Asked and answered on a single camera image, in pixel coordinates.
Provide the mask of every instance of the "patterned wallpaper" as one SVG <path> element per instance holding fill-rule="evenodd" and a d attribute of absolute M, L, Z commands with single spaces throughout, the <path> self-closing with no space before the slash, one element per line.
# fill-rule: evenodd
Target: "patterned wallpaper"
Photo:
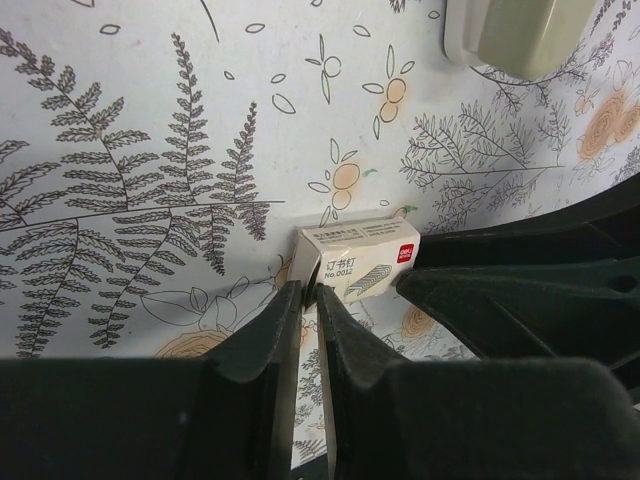
<path fill-rule="evenodd" d="M 286 279 L 295 229 L 424 233 L 566 207 L 640 171 L 640 7 L 555 72 L 441 51 L 436 0 L 5 0 L 0 354 L 199 355 Z M 411 358 L 472 355 L 393 292 L 351 305 Z M 305 318 L 293 464 L 325 448 Z"/>

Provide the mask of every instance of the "black plastic part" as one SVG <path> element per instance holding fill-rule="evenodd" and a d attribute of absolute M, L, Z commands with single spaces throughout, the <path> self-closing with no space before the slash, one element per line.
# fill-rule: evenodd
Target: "black plastic part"
<path fill-rule="evenodd" d="M 329 478 L 640 475 L 640 422 L 593 361 L 412 363 L 325 286 L 318 316 Z"/>
<path fill-rule="evenodd" d="M 0 477 L 288 478 L 300 299 L 199 359 L 0 362 Z"/>
<path fill-rule="evenodd" d="M 580 356 L 640 402 L 640 176 L 572 207 L 423 237 L 397 291 L 482 358 Z"/>
<path fill-rule="evenodd" d="M 327 455 L 320 455 L 294 468 L 289 475 L 290 480 L 329 480 L 329 464 Z"/>

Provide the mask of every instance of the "small cardboard box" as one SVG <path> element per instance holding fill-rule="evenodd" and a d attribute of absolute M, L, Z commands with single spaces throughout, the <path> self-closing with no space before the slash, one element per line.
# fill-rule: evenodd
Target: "small cardboard box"
<path fill-rule="evenodd" d="M 289 280 L 304 286 L 306 312 L 315 311 L 316 285 L 334 289 L 344 303 L 378 295 L 413 267 L 420 234 L 403 218 L 302 229 Z"/>

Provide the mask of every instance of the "red logo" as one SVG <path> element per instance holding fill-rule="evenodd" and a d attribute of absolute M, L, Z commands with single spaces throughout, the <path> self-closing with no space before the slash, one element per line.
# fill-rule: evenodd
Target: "red logo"
<path fill-rule="evenodd" d="M 411 256 L 413 255 L 413 243 L 407 243 L 400 247 L 400 251 L 398 252 L 398 263 L 404 263 L 411 260 Z"/>

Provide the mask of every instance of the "orange fruit illustration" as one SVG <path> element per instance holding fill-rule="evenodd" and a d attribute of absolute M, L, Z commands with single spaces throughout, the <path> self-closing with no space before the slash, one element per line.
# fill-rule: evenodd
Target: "orange fruit illustration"
<path fill-rule="evenodd" d="M 398 116 L 398 106 L 390 102 L 384 102 L 380 109 L 380 120 L 384 123 L 393 122 Z"/>
<path fill-rule="evenodd" d="M 394 78 L 387 85 L 387 100 L 391 103 L 398 103 L 404 98 L 407 92 L 407 84 L 401 78 Z"/>
<path fill-rule="evenodd" d="M 331 203 L 336 210 L 344 210 L 351 203 L 351 194 L 348 190 L 339 190 L 333 194 Z"/>
<path fill-rule="evenodd" d="M 360 167 L 355 163 L 345 163 L 333 174 L 333 186 L 337 190 L 346 190 L 360 179 Z"/>

